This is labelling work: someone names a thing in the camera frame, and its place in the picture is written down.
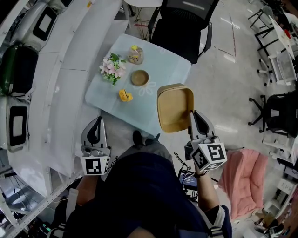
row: yellow sticker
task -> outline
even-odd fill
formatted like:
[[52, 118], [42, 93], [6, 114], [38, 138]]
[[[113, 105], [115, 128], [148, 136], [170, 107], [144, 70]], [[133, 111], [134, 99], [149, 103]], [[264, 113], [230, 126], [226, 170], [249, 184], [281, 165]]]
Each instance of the yellow sticker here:
[[92, 5], [92, 2], [89, 1], [89, 3], [87, 4], [87, 8], [91, 7], [91, 5]]

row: plastic bottle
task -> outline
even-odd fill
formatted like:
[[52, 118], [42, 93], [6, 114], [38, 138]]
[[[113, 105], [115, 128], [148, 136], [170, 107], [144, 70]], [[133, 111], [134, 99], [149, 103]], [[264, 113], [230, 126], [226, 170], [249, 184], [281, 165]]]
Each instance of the plastic bottle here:
[[136, 65], [143, 63], [143, 61], [144, 61], [143, 49], [136, 45], [133, 45], [129, 49], [128, 59], [129, 59], [130, 63], [136, 64]]

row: concrete floor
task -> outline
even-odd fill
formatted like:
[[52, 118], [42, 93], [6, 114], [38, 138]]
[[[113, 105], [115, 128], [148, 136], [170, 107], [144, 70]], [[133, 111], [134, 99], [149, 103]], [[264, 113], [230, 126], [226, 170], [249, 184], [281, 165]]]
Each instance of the concrete floor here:
[[[257, 150], [265, 155], [269, 155], [270, 148], [262, 144], [266, 138], [268, 141], [284, 137], [276, 136], [271, 132], [259, 133], [261, 123], [248, 126], [249, 121], [254, 121], [259, 115], [257, 107], [249, 102], [249, 97], [260, 101], [260, 95], [270, 96], [276, 93], [285, 93], [293, 90], [293, 86], [279, 86], [272, 83], [268, 87], [264, 86], [264, 78], [257, 73], [260, 68], [259, 54], [257, 49], [259, 44], [254, 34], [259, 31], [263, 24], [257, 22], [250, 28], [253, 19], [248, 20], [253, 13], [257, 12], [263, 5], [259, 0], [249, 4], [247, 0], [220, 0], [213, 15], [212, 46], [198, 63], [193, 65], [186, 81], [186, 85], [191, 88], [195, 95], [195, 109], [206, 115], [215, 126], [216, 134], [224, 142], [226, 148], [246, 147]], [[141, 18], [149, 20], [154, 9], [143, 9]], [[134, 26], [130, 34], [139, 35], [139, 28]], [[201, 47], [203, 48], [206, 39], [206, 30], [202, 31]], [[266, 36], [263, 41], [268, 43], [276, 39], [274, 32]], [[276, 53], [281, 50], [279, 42], [268, 48], [269, 53]], [[108, 142], [113, 147], [113, 155], [119, 156], [132, 142], [132, 132], [134, 127], [126, 124], [120, 119], [114, 118], [102, 112], [107, 125]], [[173, 134], [162, 133], [160, 142], [164, 144], [173, 155], [178, 153], [184, 159], [184, 145], [189, 141], [186, 131]], [[173, 158], [176, 172], [181, 168], [180, 162]], [[276, 160], [269, 158], [269, 163], [265, 176], [264, 203], [273, 197], [276, 191], [276, 184], [283, 174], [284, 167]], [[222, 168], [214, 170], [212, 177], [219, 179]], [[225, 193], [217, 190], [223, 204], [230, 207], [230, 202]], [[242, 222], [233, 225], [233, 237], [241, 237], [244, 229], [252, 226], [253, 222]]]

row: white marker cube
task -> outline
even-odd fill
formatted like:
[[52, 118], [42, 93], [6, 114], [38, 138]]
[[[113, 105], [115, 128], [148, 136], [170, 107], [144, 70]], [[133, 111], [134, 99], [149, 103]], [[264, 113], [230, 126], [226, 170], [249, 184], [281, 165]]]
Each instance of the white marker cube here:
[[200, 171], [217, 169], [227, 161], [223, 143], [198, 144], [190, 156]]
[[81, 157], [81, 163], [85, 175], [104, 175], [108, 171], [109, 156]]

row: black shoe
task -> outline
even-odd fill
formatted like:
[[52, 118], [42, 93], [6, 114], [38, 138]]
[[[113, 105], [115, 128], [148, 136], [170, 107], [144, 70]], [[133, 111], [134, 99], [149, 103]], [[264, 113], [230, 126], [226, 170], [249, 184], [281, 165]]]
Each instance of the black shoe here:
[[135, 146], [143, 145], [143, 137], [139, 131], [134, 131], [132, 140], [134, 141]]

